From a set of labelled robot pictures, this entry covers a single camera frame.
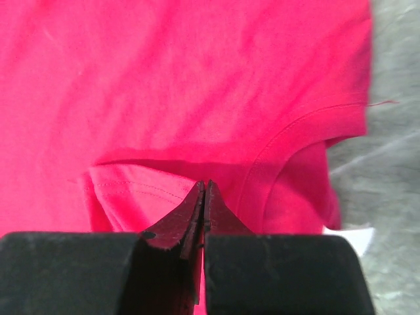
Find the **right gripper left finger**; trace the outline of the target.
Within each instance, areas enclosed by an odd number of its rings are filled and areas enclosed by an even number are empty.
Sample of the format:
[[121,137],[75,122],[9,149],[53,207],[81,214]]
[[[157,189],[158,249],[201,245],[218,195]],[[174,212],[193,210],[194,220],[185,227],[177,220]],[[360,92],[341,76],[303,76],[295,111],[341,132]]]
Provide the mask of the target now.
[[1,238],[2,314],[192,314],[199,300],[202,182],[139,233]]

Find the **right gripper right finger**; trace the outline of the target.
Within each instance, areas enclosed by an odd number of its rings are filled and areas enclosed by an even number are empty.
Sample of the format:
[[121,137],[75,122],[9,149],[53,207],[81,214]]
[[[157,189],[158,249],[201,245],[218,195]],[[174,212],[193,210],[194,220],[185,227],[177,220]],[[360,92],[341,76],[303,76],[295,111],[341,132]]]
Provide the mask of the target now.
[[340,236],[255,234],[214,182],[204,204],[208,314],[374,314],[362,268]]

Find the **magenta t shirt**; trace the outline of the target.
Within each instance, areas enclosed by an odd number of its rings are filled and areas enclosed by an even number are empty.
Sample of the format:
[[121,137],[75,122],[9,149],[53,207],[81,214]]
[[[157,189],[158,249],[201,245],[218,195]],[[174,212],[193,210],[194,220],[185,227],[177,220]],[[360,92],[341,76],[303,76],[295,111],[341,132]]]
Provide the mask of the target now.
[[372,32],[369,1],[2,1],[1,238],[139,233],[214,182],[253,233],[362,256],[327,151],[366,132]]

